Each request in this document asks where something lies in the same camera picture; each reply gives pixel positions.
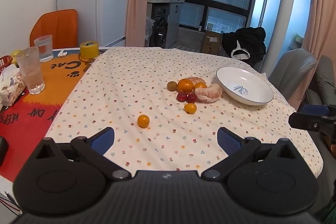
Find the cardboard box on floor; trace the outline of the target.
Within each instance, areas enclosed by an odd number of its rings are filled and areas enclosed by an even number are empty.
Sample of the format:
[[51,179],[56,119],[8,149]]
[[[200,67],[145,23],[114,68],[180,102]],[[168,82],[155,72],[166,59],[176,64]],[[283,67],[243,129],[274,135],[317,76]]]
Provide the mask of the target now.
[[218,55],[222,45],[223,35],[213,31],[206,31],[203,40],[202,53]]

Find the orange cat placemat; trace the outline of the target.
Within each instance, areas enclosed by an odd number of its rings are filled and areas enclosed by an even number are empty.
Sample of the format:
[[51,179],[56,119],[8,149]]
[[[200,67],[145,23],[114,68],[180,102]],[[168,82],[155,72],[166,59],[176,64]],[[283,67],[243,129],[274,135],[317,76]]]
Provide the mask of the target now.
[[78,50],[68,50],[64,57],[54,57],[42,64],[44,91],[32,95],[24,90],[13,106],[3,108],[1,136],[9,148],[1,165],[1,178],[15,180],[91,63],[81,59]]

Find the white pillar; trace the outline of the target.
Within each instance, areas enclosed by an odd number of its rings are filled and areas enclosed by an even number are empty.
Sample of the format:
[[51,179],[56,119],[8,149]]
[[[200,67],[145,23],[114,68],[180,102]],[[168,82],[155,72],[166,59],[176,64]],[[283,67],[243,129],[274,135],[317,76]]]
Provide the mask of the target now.
[[270,76],[277,64],[277,59],[288,29],[293,3],[294,0],[280,0],[269,50],[261,67],[261,72],[267,76]]

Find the floral white tablecloth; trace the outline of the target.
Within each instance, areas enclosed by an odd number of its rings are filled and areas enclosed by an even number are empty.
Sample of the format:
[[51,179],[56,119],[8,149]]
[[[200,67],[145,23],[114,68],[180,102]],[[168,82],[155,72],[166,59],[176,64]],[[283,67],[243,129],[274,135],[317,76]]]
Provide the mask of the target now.
[[[138,170],[197,170],[203,172],[227,157],[217,142],[226,127],[240,137],[263,143],[290,139],[311,171],[320,175],[323,159],[309,133],[292,129],[293,108],[277,90],[265,106],[251,107],[229,95],[211,104],[198,103],[187,114],[169,81],[199,77],[216,81],[221,67],[250,71],[226,57],[161,48],[112,47],[99,56],[76,85],[47,132],[58,143],[114,129],[114,143],[105,156],[130,173]],[[147,128],[137,124],[150,118]]]

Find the kitchen counter cabinet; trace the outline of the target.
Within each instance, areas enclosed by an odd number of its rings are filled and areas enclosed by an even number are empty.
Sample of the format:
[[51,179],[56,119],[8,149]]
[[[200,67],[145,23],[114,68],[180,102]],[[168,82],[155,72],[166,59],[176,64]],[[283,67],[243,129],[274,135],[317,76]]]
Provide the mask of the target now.
[[173,48],[185,0],[147,0],[146,47]]

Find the grey chair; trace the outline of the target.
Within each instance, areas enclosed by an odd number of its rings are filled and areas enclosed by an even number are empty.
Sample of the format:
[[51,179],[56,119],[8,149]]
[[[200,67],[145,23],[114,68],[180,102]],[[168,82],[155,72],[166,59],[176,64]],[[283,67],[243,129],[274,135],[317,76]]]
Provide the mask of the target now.
[[282,55],[268,80],[288,100],[316,65],[317,59],[310,52],[291,50]]

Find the brown kiwi berry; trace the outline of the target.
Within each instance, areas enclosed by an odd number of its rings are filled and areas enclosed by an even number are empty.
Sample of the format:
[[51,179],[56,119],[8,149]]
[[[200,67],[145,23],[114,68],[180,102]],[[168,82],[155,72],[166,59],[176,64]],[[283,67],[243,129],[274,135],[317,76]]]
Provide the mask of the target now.
[[173,92],[177,90],[178,84],[175,81],[169,81],[167,83],[167,90]]

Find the pink curtain right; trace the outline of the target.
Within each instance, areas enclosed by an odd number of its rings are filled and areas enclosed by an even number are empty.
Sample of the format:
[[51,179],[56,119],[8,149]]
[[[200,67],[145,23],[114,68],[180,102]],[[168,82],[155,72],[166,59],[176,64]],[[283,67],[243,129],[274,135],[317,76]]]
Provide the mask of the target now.
[[311,0],[302,46],[318,60],[324,55],[335,62],[335,0]]

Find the large orange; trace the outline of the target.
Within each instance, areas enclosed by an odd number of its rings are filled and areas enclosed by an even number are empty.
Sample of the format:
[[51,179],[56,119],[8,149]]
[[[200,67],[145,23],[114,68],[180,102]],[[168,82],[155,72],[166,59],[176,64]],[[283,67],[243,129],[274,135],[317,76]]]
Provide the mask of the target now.
[[178,81],[177,90],[189,94],[194,90],[194,84],[190,79],[181,79]]

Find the red basket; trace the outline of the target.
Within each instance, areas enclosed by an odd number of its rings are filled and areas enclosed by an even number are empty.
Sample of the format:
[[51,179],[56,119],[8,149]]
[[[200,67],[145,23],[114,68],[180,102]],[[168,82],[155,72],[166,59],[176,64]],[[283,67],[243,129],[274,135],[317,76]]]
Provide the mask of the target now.
[[0,58],[0,74],[11,65],[13,61],[12,56],[5,55]]

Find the white blue-rimmed plate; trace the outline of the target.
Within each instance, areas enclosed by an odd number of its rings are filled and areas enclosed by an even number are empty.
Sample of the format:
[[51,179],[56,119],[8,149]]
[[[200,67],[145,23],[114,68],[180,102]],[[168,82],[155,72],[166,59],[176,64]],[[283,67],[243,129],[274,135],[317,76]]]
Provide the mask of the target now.
[[217,70],[216,77],[223,90],[242,104],[261,106],[273,100],[272,89],[265,80],[244,69],[222,67]]

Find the peeled pomelo segment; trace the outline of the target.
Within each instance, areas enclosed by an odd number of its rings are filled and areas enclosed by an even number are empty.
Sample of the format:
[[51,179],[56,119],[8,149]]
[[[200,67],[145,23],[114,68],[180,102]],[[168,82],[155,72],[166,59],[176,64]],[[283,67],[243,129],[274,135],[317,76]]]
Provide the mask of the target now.
[[204,83],[206,84],[204,79],[201,79],[199,77],[188,77],[188,79],[193,83],[193,85],[196,85],[197,83]]
[[194,93],[200,102],[214,103],[222,96],[222,87],[212,84],[207,88],[196,88]]

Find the yellow tape roll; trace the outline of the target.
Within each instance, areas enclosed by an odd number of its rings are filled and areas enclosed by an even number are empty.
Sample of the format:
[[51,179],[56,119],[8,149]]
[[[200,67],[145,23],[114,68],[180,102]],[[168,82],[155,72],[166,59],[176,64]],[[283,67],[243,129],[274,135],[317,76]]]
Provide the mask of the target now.
[[99,56],[99,44],[96,41],[87,41],[80,44],[80,57],[82,59],[95,59]]

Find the small kumquat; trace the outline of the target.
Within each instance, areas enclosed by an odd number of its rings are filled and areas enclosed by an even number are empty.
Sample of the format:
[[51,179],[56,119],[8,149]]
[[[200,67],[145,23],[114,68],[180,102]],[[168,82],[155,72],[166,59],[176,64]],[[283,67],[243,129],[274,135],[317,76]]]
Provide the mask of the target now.
[[194,103],[186,104],[183,109],[187,114],[195,114],[197,112],[197,106]]
[[147,128],[150,124],[150,118],[147,115],[142,114],[138,117],[137,124],[141,128]]

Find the red small fruit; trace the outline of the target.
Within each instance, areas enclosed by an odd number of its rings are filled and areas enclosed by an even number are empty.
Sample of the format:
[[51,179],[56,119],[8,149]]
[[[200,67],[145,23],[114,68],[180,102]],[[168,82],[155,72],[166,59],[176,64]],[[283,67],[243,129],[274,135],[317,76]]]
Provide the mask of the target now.
[[187,100],[187,94],[183,93],[183,92],[178,93],[177,94],[177,100],[179,102],[186,102],[186,100]]
[[186,98],[187,103],[195,103],[195,102],[197,102],[197,100],[198,100],[197,96],[195,94],[191,94],[191,93]]

